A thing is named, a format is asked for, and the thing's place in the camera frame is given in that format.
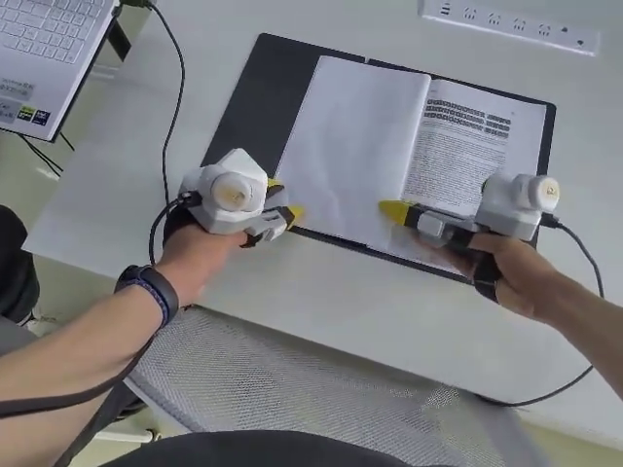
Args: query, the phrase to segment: text page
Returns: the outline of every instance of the text page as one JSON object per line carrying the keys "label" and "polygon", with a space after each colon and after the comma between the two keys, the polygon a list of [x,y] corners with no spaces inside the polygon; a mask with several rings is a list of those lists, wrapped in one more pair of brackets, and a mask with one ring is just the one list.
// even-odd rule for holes
{"label": "text page", "polygon": [[324,56],[276,178],[301,226],[387,248],[382,199],[399,199],[430,77]]}
{"label": "text page", "polygon": [[[543,105],[433,81],[402,199],[474,215],[482,185],[494,172],[536,174],[545,113]],[[386,252],[458,273],[405,229],[392,230]]]}

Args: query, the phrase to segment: white desk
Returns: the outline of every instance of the white desk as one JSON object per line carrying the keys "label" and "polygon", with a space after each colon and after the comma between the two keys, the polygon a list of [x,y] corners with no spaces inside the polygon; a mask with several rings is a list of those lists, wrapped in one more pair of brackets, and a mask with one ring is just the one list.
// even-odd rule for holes
{"label": "white desk", "polygon": [[[605,33],[599,58],[424,21],[415,1],[162,2],[188,68],[169,150],[170,185],[178,187],[202,160],[261,32],[530,95],[558,105],[550,173],[564,190],[559,214],[600,263],[608,297],[623,303],[623,249],[612,247],[621,222],[623,5],[553,3],[559,8],[547,7],[552,19]],[[148,261],[149,227],[164,197],[161,149],[178,86],[174,49],[150,18],[29,250],[110,277]],[[563,233],[544,233],[539,249],[594,284]],[[556,332],[502,311],[467,286],[294,234],[239,252],[202,305],[507,401],[549,392],[587,365]],[[623,403],[597,374],[530,411],[545,424],[623,446]]]}

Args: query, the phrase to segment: black folder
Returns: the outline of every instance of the black folder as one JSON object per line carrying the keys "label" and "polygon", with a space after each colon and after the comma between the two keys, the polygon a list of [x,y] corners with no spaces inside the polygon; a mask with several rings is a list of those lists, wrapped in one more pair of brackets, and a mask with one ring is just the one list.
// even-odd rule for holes
{"label": "black folder", "polygon": [[[269,176],[274,176],[312,81],[316,65],[323,55],[358,63],[365,62],[363,56],[334,51],[272,34],[261,34],[238,79],[238,85],[216,129],[202,165],[216,163],[232,149],[243,148],[266,170]],[[368,60],[367,63],[382,68],[426,73],[433,79],[453,81],[515,100],[545,105],[547,111],[537,173],[539,175],[547,173],[556,118],[555,105],[378,60]],[[400,265],[459,279],[455,274],[380,253],[360,243],[303,228],[294,228],[293,232]]]}

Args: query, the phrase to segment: gray mesh chair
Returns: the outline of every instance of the gray mesh chair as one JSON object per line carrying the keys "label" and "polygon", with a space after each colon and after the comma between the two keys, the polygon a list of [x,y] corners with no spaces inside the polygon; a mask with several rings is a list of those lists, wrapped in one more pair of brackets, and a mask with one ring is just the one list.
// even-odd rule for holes
{"label": "gray mesh chair", "polygon": [[510,410],[213,311],[180,313],[129,377],[191,432],[296,430],[411,465],[549,465]]}

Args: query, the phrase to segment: hand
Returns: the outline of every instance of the hand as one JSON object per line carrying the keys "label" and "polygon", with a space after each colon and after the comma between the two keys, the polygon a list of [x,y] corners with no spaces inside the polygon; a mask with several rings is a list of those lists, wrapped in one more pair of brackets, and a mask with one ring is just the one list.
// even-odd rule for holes
{"label": "hand", "polygon": [[[488,233],[474,235],[469,248],[495,256],[495,262],[503,275],[495,289],[500,305],[522,316],[545,320],[549,288],[560,277],[545,258],[523,241]],[[435,252],[463,275],[472,277],[476,265],[447,249],[437,249]]]}
{"label": "hand", "polygon": [[180,306],[191,305],[209,279],[221,270],[231,251],[247,241],[246,233],[213,235],[192,225],[174,233],[156,270],[171,283]]}

